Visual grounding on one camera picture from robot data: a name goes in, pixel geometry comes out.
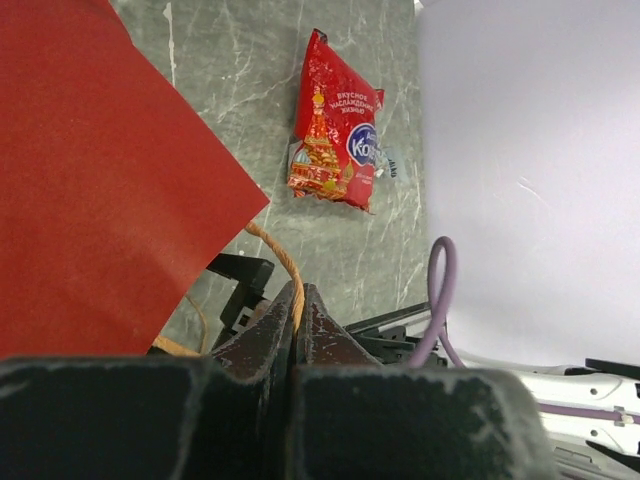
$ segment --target black plastic part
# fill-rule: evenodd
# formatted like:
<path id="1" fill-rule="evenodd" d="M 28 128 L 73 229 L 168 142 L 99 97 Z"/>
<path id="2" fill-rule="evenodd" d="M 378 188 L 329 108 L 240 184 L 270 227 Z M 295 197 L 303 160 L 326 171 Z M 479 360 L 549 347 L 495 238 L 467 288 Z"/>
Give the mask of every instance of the black plastic part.
<path id="1" fill-rule="evenodd" d="M 611 373 L 613 375 L 620 375 L 621 377 L 640 380 L 640 366 L 638 365 L 609 362 L 606 360 L 597 360 L 594 358 L 587 358 L 584 364 L 587 368 L 593 368 L 603 373 Z"/>
<path id="2" fill-rule="evenodd" d="M 230 280 L 237 280 L 256 290 L 264 289 L 271 274 L 274 264 L 263 258 L 245 257 L 220 253 L 207 266 L 207 270 L 222 275 Z"/>
<path id="3" fill-rule="evenodd" d="M 565 377 L 575 377 L 579 375 L 591 375 L 592 373 L 600 373 L 600 372 L 592 368 L 569 367 L 564 371 L 563 375 Z"/>
<path id="4" fill-rule="evenodd" d="M 640 473 L 640 458 L 624 455 L 622 453 L 611 450 L 609 447 L 605 447 L 604 445 L 600 445 L 599 443 L 595 443 L 590 440 L 587 440 L 587 445 L 593 448 L 594 450 L 597 450 L 598 452 L 606 455 L 612 460 L 615 460 L 621 465 L 624 465 L 625 467 L 630 468 L 634 472 Z"/>
<path id="5" fill-rule="evenodd" d="M 222 327 L 222 330 L 220 331 L 218 338 L 216 338 L 216 341 L 213 344 L 212 350 L 215 350 L 216 348 L 221 347 L 222 345 L 227 343 L 229 340 L 231 340 L 236 334 L 237 332 L 230 329 L 229 327 L 227 326 Z"/>
<path id="6" fill-rule="evenodd" d="M 411 342 L 387 340 L 366 335 L 355 335 L 353 339 L 385 365 L 406 362 L 415 349 L 415 345 Z"/>
<path id="7" fill-rule="evenodd" d="M 331 318 L 315 285 L 305 284 L 296 362 L 315 365 L 380 365 Z"/>
<path id="8" fill-rule="evenodd" d="M 360 334 L 360 336 L 369 338 L 382 338 L 386 340 L 402 342 L 405 338 L 407 338 L 407 329 L 404 327 L 404 325 L 396 325 L 383 331 L 380 331 L 379 328 L 376 328 L 374 330 L 362 333 Z"/>
<path id="9" fill-rule="evenodd" d="M 169 355 L 169 354 L 164 350 L 162 350 L 161 348 L 152 346 L 149 350 L 147 350 L 147 355 Z"/>
<path id="10" fill-rule="evenodd" d="M 533 398 L 509 374 L 300 366 L 293 380 L 287 478 L 557 478 Z"/>
<path id="11" fill-rule="evenodd" d="M 447 368 L 448 365 L 449 365 L 449 361 L 446 358 L 443 358 L 440 355 L 437 355 L 435 353 L 431 353 L 427 357 L 426 362 L 424 362 L 424 366 L 426 368 L 432 368 L 432 367 Z"/>
<path id="12" fill-rule="evenodd" d="M 282 478 L 292 298 L 211 357 L 0 363 L 0 478 Z"/>
<path id="13" fill-rule="evenodd" d="M 256 305 L 264 300 L 266 287 L 274 264 L 263 258 L 245 257 L 221 253 L 207 266 L 207 270 L 231 280 L 237 280 L 229 301 L 225 305 L 220 320 L 234 334 L 237 325 L 242 322 L 243 310 L 253 311 Z"/>
<path id="14" fill-rule="evenodd" d="M 419 315 L 421 313 L 426 313 L 428 311 L 429 304 L 427 302 L 418 303 L 416 305 L 396 310 L 395 312 L 385 313 L 383 315 L 378 315 L 377 317 L 362 320 L 361 322 L 352 323 L 345 327 L 345 329 L 351 335 L 366 335 L 371 331 L 378 331 L 381 327 L 390 323 L 397 322 L 398 320 L 403 320 L 414 315 Z"/>

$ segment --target white plastic part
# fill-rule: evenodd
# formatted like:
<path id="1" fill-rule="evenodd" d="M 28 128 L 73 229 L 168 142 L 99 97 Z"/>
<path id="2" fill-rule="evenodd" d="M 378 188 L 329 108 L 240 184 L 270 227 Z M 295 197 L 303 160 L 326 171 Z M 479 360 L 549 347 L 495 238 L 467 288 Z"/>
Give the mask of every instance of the white plastic part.
<path id="1" fill-rule="evenodd" d="M 553 456 L 564 478 L 583 480 L 628 480 L 638 474 L 615 460 L 582 444 L 551 439 Z"/>
<path id="2" fill-rule="evenodd" d="M 422 337 L 427 325 L 429 325 L 429 321 L 431 321 L 431 312 L 418 312 L 389 323 L 384 327 L 381 327 L 380 331 L 384 332 L 390 328 L 402 325 L 405 327 L 408 337 Z"/>
<path id="3" fill-rule="evenodd" d="M 538 403 L 592 410 L 621 411 L 620 422 L 541 413 L 550 438 L 572 445 L 592 440 L 624 455 L 640 455 L 640 414 L 636 380 L 605 373 L 564 376 L 569 365 L 532 366 L 500 362 L 458 352 L 465 366 L 506 370 L 517 376 Z"/>

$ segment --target orange rope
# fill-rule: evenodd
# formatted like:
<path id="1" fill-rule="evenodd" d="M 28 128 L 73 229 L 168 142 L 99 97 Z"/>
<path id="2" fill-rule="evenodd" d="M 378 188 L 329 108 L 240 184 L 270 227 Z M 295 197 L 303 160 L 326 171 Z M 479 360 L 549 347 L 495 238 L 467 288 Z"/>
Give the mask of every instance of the orange rope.
<path id="1" fill-rule="evenodd" d="M 282 248 L 282 246 L 267 232 L 265 232 L 262 227 L 259 225 L 249 222 L 249 224 L 244 228 L 245 231 L 255 237 L 259 237 L 262 239 L 264 243 L 266 243 L 275 256 L 280 260 L 280 263 L 285 268 L 285 270 L 291 276 L 293 280 L 293 331 L 294 335 L 298 332 L 298 328 L 300 328 L 300 322 L 302 321 L 302 309 L 304 308 L 304 287 L 302 284 L 302 278 L 300 277 L 300 271 L 296 266 L 293 259 L 289 256 L 289 254 Z M 196 309 L 198 316 L 203 324 L 204 336 L 202 338 L 202 344 L 200 345 L 200 353 L 190 350 L 186 347 L 183 347 L 179 343 L 174 342 L 173 340 L 169 340 L 168 338 L 158 335 L 156 339 L 153 341 L 153 346 L 158 347 L 164 350 L 171 355 L 176 356 L 187 356 L 187 357 L 197 357 L 205 353 L 205 348 L 207 345 L 207 340 L 209 336 L 209 326 L 207 324 L 207 320 L 204 316 L 204 313 L 200 309 L 200 306 L 193 301 L 193 299 L 186 295 L 187 300 L 191 302 L 193 308 Z"/>

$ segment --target cathedral illustration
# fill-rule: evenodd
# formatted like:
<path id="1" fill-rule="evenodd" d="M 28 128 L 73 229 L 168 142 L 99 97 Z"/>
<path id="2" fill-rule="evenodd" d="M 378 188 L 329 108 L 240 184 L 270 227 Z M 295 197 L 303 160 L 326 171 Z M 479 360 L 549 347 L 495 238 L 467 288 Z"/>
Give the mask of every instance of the cathedral illustration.
<path id="1" fill-rule="evenodd" d="M 313 116 L 304 138 L 303 147 L 291 164 L 291 177 L 297 177 L 290 186 L 313 191 L 321 197 L 337 200 L 347 193 L 353 177 L 351 161 L 342 171 L 338 156 L 329 140 L 324 114 L 324 96 L 316 90 L 313 96 Z"/>

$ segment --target black bracket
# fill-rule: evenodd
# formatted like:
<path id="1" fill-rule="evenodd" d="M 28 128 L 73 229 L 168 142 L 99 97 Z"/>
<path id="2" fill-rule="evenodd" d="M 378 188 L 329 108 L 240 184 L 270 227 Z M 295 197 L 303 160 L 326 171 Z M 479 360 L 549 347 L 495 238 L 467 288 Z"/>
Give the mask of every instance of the black bracket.
<path id="1" fill-rule="evenodd" d="M 603 373 L 620 375 L 621 377 L 632 378 L 633 380 L 640 381 L 640 366 L 638 365 L 609 362 L 607 360 L 597 360 L 595 358 L 587 358 L 584 365 L 587 368 L 592 368 Z"/>
<path id="2" fill-rule="evenodd" d="M 615 460 L 616 462 L 624 465 L 625 467 L 633 470 L 636 473 L 640 473 L 640 458 L 632 457 L 630 455 L 624 455 L 622 453 L 616 452 L 615 450 L 611 450 L 609 447 L 596 442 L 592 442 L 590 440 L 587 440 L 586 443 L 589 447 L 597 450 L 603 455 L 606 455 L 610 459 Z"/>
<path id="3" fill-rule="evenodd" d="M 420 339 L 407 336 L 407 327 L 402 322 L 410 322 L 412 318 L 424 315 L 428 311 L 428 303 L 419 303 L 351 324 L 346 327 L 346 330 L 362 348 L 381 363 L 385 365 L 405 363 Z M 438 356 L 436 351 L 437 347 L 425 365 L 446 367 L 447 360 Z"/>
<path id="4" fill-rule="evenodd" d="M 221 337 L 230 338 L 244 330 L 256 305 L 265 300 L 264 289 L 273 269 L 274 264 L 269 260 L 228 253 L 219 254 L 207 266 L 210 272 L 238 282 L 220 314 L 220 320 L 225 325 Z"/>

